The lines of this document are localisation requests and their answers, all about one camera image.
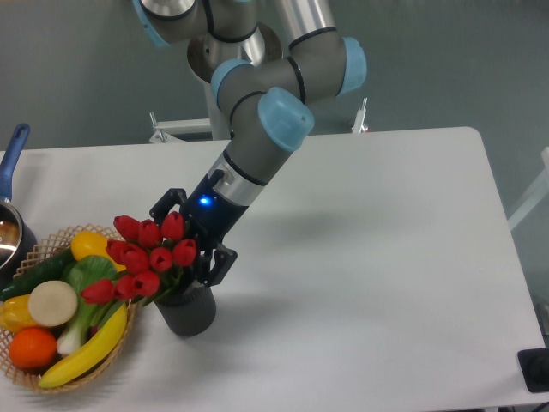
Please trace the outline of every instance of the yellow bell pepper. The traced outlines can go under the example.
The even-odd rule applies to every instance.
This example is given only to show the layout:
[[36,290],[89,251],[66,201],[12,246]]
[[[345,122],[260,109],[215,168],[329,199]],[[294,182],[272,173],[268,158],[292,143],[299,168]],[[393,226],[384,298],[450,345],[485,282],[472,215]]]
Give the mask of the yellow bell pepper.
[[128,312],[126,306],[122,305],[84,346],[48,369],[38,382],[38,386],[56,388],[89,371],[116,348],[127,323]]
[[126,267],[122,264],[117,264],[112,257],[106,252],[106,243],[109,239],[103,236],[101,233],[91,232],[84,230],[75,235],[70,241],[70,251],[77,261],[81,261],[87,256],[102,256],[109,259],[117,272],[125,270]]
[[6,300],[0,306],[0,328],[17,333],[26,328],[39,326],[28,312],[30,294]]

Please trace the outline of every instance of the black vase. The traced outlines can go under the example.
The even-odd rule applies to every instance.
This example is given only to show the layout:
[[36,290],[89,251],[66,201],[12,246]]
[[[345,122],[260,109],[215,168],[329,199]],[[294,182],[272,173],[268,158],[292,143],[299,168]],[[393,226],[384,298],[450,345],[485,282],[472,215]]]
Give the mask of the black vase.
[[154,304],[172,332],[179,336],[198,335],[215,319],[214,294],[206,286],[169,294]]

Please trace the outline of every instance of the tulip bouquet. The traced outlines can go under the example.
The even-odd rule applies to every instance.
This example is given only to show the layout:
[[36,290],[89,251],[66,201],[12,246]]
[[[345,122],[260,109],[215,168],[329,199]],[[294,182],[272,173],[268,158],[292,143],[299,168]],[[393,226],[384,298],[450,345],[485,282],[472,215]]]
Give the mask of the tulip bouquet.
[[81,292],[88,304],[104,305],[113,300],[159,300],[192,276],[196,242],[186,239],[185,221],[171,212],[159,226],[150,219],[137,221],[127,215],[114,218],[114,227],[124,238],[110,239],[106,252],[126,267],[114,280],[101,279]]

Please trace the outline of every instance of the light blue joint cap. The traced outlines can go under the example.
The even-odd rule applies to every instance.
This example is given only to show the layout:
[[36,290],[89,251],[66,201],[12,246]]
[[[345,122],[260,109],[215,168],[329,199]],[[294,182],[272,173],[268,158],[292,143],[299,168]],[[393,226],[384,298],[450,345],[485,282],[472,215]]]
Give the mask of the light blue joint cap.
[[345,77],[339,94],[350,92],[359,88],[366,80],[366,55],[360,47],[360,43],[352,37],[343,38],[347,50],[347,64],[345,66]]
[[241,66],[242,64],[251,64],[250,62],[247,62],[241,58],[232,58],[230,60],[226,60],[222,64],[220,64],[217,69],[215,69],[214,74],[212,75],[212,92],[214,93],[215,97],[215,103],[219,107],[219,101],[217,100],[217,94],[220,91],[221,83],[223,83],[223,79],[225,79],[226,75],[229,74],[229,72],[234,69],[235,67]]
[[139,21],[141,22],[143,28],[145,29],[145,33],[147,34],[149,40],[153,43],[154,47],[168,47],[170,44],[166,43],[164,39],[160,37],[158,32],[154,30],[154,26],[148,20],[147,14],[145,13],[145,10],[143,10],[143,7],[141,7],[139,0],[132,0],[132,3],[134,4],[137,17],[139,17]]
[[257,110],[268,136],[287,152],[295,152],[315,125],[307,106],[283,88],[271,88]]

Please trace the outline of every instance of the red tulip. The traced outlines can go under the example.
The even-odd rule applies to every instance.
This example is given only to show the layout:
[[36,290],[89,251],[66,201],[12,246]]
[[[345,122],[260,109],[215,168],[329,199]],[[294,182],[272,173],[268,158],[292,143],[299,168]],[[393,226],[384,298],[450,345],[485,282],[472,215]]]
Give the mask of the red tulip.
[[145,249],[153,249],[162,243],[162,235],[160,229],[150,219],[142,221],[139,224],[139,236],[137,238],[139,244]]
[[106,252],[117,264],[123,264],[122,256],[128,249],[128,244],[122,240],[109,239],[106,242]]
[[114,227],[126,240],[137,240],[139,237],[139,221],[127,215],[114,218]]
[[101,279],[84,288],[80,296],[89,305],[104,305],[114,298],[114,287],[109,279]]
[[173,248],[172,257],[179,266],[191,265],[196,257],[196,242],[193,239],[181,240]]
[[134,277],[134,288],[140,296],[152,296],[160,287],[160,278],[153,271],[142,272]]
[[114,297],[118,300],[134,299],[137,296],[136,288],[134,288],[134,276],[124,275],[118,279],[114,287]]
[[165,247],[157,247],[151,251],[149,262],[157,272],[164,272],[172,267],[172,253]]
[[162,237],[177,242],[183,238],[185,221],[180,213],[171,212],[164,221],[160,232]]
[[148,254],[138,245],[128,244],[122,255],[122,264],[134,275],[148,270]]

